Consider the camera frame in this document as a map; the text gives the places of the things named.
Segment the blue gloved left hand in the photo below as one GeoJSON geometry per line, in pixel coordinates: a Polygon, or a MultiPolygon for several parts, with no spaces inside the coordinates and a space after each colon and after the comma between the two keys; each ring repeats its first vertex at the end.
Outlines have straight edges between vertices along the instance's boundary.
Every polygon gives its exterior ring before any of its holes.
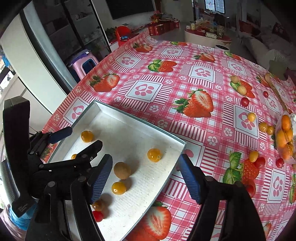
{"type": "Polygon", "coordinates": [[[31,218],[35,212],[37,204],[35,203],[30,209],[27,210],[21,217],[17,217],[12,208],[9,208],[9,217],[12,223],[21,230],[27,231],[31,218]]]}

